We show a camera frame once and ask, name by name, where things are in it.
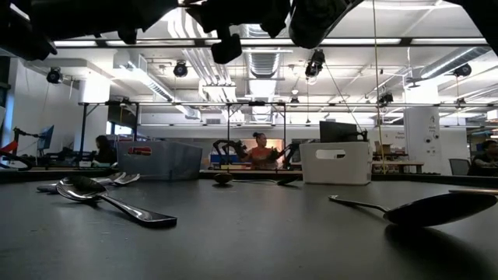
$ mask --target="spoon handle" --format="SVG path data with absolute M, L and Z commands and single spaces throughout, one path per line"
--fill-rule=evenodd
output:
M 372 204 L 358 202 L 358 201 L 348 201 L 348 200 L 345 200 L 345 199 L 339 199 L 337 197 L 338 197 L 338 195 L 329 195 L 328 199 L 330 199 L 330 201 L 337 202 L 337 203 L 342 204 L 342 205 L 361 206 L 361 207 L 373 208 L 373 209 L 380 210 L 380 211 L 382 211 L 384 213 L 386 213 L 386 212 L 389 211 L 389 209 L 384 208 L 384 207 L 379 206 L 379 205 L 372 205 Z
M 124 214 L 132 217 L 136 222 L 143 226 L 175 226 L 177 224 L 177 218 L 163 215 L 160 213 L 151 212 L 142 208 L 131 206 L 119 201 L 116 198 L 111 198 L 106 194 L 98 194 L 100 198 L 111 203 L 119 210 L 123 211 Z

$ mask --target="red label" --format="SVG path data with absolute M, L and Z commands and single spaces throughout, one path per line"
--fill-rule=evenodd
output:
M 153 150 L 150 147 L 131 147 L 128 149 L 129 155 L 150 156 Z

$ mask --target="blue object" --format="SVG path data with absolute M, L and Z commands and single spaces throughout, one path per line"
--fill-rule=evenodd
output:
M 224 162 L 226 162 L 226 155 L 221 155 L 221 158 L 223 159 Z M 230 158 L 230 163 L 232 164 L 237 164 L 237 163 L 244 163 L 240 161 L 239 157 L 237 155 L 229 155 Z M 211 155 L 211 163 L 220 163 L 220 156 L 212 154 Z
M 38 150 L 45 150 L 50 148 L 50 143 L 52 142 L 52 135 L 54 134 L 54 125 L 48 128 L 44 128 L 40 133 L 40 139 L 38 140 Z

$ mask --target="woman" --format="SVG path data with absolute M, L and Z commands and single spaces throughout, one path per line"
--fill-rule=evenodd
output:
M 95 161 L 110 164 L 117 162 L 116 151 L 110 147 L 109 140 L 105 135 L 97 137 L 95 143 L 99 149 L 99 153 L 95 156 Z
M 276 149 L 266 148 L 266 135 L 264 133 L 255 132 L 252 136 L 256 138 L 258 146 L 252 148 L 241 161 L 251 161 L 251 169 L 253 170 L 276 169 L 276 160 L 282 156 L 282 153 L 279 153 Z

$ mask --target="window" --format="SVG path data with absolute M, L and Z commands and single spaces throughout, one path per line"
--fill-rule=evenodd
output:
M 130 135 L 133 134 L 133 130 L 131 128 L 127 128 L 124 126 L 120 126 L 116 124 L 116 128 L 114 130 L 116 135 Z
M 133 134 L 133 130 L 129 127 L 125 126 L 120 126 L 118 124 L 113 124 L 112 122 L 108 121 L 107 126 L 106 126 L 106 134 L 108 135 L 130 135 Z

